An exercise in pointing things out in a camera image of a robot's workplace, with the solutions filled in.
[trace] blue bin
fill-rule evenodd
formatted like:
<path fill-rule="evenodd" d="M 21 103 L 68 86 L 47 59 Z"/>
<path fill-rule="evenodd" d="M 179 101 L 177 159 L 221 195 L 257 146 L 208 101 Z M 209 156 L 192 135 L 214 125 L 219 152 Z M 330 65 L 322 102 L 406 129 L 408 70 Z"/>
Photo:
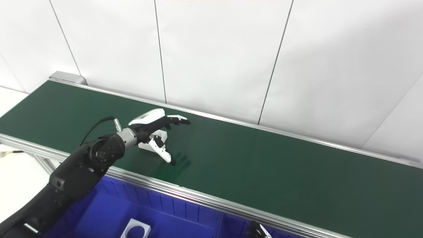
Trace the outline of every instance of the blue bin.
<path fill-rule="evenodd" d="M 246 238 L 249 223 L 240 217 L 103 177 L 44 237 L 120 238 L 131 218 L 151 226 L 149 238 Z M 273 238 L 301 238 L 266 228 Z M 141 231 L 133 228 L 127 238 L 142 234 L 142 228 Z"/>

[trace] panel seam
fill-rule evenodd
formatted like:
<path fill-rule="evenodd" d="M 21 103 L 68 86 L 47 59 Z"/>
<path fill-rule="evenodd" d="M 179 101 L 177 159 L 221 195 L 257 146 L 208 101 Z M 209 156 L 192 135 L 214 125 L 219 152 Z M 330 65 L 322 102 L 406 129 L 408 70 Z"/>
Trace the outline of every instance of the panel seam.
<path fill-rule="evenodd" d="M 4 58 L 4 56 L 2 55 L 2 53 L 1 53 L 1 52 L 0 52 L 0 58 L 2 58 L 2 59 L 3 59 L 4 63 L 5 63 L 5 64 L 6 64 L 6 66 L 9 68 L 10 72 L 12 73 L 13 77 L 15 77 L 15 80 L 18 82 L 19 86 L 21 86 L 22 90 L 23 90 L 25 93 L 28 93 L 28 92 L 25 90 L 24 86 L 22 85 L 21 81 L 19 81 L 19 79 L 18 79 L 18 77 L 16 76 L 15 72 L 13 72 L 12 68 L 11 68 L 11 67 L 10 67 L 10 65 L 7 63 L 6 59 Z"/>
<path fill-rule="evenodd" d="M 60 24 L 59 17 L 57 16 L 56 10 L 53 7 L 53 3 L 51 2 L 51 0 L 49 0 L 49 2 L 50 2 L 50 5 L 51 5 L 51 7 L 53 9 L 53 13 L 54 13 L 54 16 L 56 17 L 57 23 L 59 24 L 60 30 L 62 31 L 63 37 L 65 38 L 66 45 L 68 46 L 69 51 L 70 51 L 70 53 L 72 55 L 72 59 L 74 60 L 75 66 L 77 67 L 77 70 L 79 72 L 79 75 L 82 77 L 81 71 L 80 71 L 80 69 L 78 67 L 78 64 L 77 64 L 77 61 L 75 59 L 74 53 L 71 50 L 71 46 L 69 45 L 68 39 L 66 38 L 65 32 L 63 31 L 62 25 Z"/>
<path fill-rule="evenodd" d="M 379 128 L 383 125 L 383 123 L 386 121 L 386 119 L 388 119 L 388 117 L 394 112 L 395 108 L 398 107 L 398 105 L 402 102 L 402 100 L 407 96 L 407 94 L 411 91 L 412 88 L 414 88 L 414 86 L 417 84 L 417 82 L 422 79 L 423 73 L 422 75 L 420 75 L 420 77 L 417 78 L 417 80 L 413 83 L 413 85 L 408 89 L 408 91 L 404 94 L 404 96 L 398 101 L 398 103 L 395 105 L 395 107 L 392 108 L 391 112 L 385 117 L 385 119 L 383 119 L 383 121 L 379 124 L 379 126 L 373 131 L 373 133 L 369 136 L 369 138 L 366 140 L 366 142 L 364 142 L 364 144 L 360 147 L 361 149 L 364 148 L 364 146 L 367 144 L 367 142 L 369 142 L 369 140 L 374 136 L 374 134 L 376 133 L 377 130 L 379 130 Z"/>
<path fill-rule="evenodd" d="M 166 98 L 165 73 L 163 72 L 162 46 L 160 44 L 159 19 L 157 17 L 156 0 L 154 0 L 154 11 L 156 13 L 156 26 L 157 26 L 157 38 L 159 40 L 160 65 L 162 66 L 163 91 L 165 93 L 165 103 L 167 103 L 168 100 Z"/>
<path fill-rule="evenodd" d="M 264 104 L 266 103 L 267 94 L 269 93 L 270 83 L 272 82 L 273 73 L 275 72 L 275 67 L 276 67 L 277 58 L 278 58 L 278 56 L 279 56 L 280 47 L 282 46 L 283 37 L 285 36 L 286 26 L 288 25 L 289 16 L 291 15 L 291 10 L 292 10 L 292 5 L 293 5 L 293 4 L 294 4 L 294 0 L 292 0 L 292 2 L 291 2 L 291 6 L 289 7 L 288 16 L 287 16 L 287 18 L 286 18 L 285 27 L 283 28 L 282 38 L 280 39 L 279 48 L 278 48 L 278 50 L 277 50 L 275 63 L 273 64 L 272 73 L 271 73 L 271 75 L 270 75 L 269 84 L 267 85 L 266 94 L 264 95 L 263 106 L 261 107 L 261 112 L 260 112 L 260 116 L 259 116 L 259 118 L 258 118 L 257 125 L 259 125 L 259 124 L 260 124 L 261 115 L 263 114 Z"/>

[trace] white robotic hand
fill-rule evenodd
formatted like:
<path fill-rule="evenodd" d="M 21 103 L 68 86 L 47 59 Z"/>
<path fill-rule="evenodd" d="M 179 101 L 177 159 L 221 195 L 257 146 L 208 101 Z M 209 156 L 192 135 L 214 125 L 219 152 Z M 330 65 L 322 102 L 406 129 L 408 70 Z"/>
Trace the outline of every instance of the white robotic hand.
<path fill-rule="evenodd" d="M 154 132 L 162 127 L 171 129 L 170 123 L 179 124 L 191 124 L 191 122 L 180 115 L 165 115 L 165 111 L 162 108 L 153 109 L 143 115 L 135 118 L 129 123 L 129 128 L 133 129 L 137 136 L 138 143 L 149 144 L 152 149 L 160 155 L 166 162 L 175 165 L 176 160 L 166 150 L 165 144 L 162 142 L 160 136 L 154 135 Z"/>
<path fill-rule="evenodd" d="M 247 227 L 248 238 L 272 238 L 270 233 L 258 222 L 251 221 Z"/>

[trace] white wall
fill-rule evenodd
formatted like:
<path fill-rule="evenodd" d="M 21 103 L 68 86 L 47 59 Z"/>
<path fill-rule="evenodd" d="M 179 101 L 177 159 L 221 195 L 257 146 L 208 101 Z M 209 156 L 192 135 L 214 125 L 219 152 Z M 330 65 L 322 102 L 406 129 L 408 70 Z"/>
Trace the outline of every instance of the white wall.
<path fill-rule="evenodd" d="M 423 2 L 294 0 L 283 35 L 291 3 L 2 1 L 0 86 L 31 92 L 54 71 L 80 73 L 100 88 L 423 160 Z"/>
<path fill-rule="evenodd" d="M 0 1 L 0 54 L 23 86 L 19 91 L 32 92 L 55 71 L 78 74 L 48 0 Z"/>
<path fill-rule="evenodd" d="M 361 148 L 423 73 L 422 12 L 295 0 L 261 125 Z"/>

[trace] black robotic arm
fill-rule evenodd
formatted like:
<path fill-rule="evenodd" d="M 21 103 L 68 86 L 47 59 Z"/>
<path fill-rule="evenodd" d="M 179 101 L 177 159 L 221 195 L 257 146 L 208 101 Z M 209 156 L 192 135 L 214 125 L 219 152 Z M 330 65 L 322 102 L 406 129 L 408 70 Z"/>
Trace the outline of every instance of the black robotic arm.
<path fill-rule="evenodd" d="M 126 149 L 154 141 L 152 133 L 162 127 L 170 128 L 170 124 L 189 125 L 190 121 L 179 115 L 166 116 L 163 109 L 154 109 L 116 134 L 79 146 L 50 175 L 48 184 L 31 201 L 0 223 L 0 238 L 44 235 L 74 202 L 94 188 L 110 166 L 124 156 Z"/>

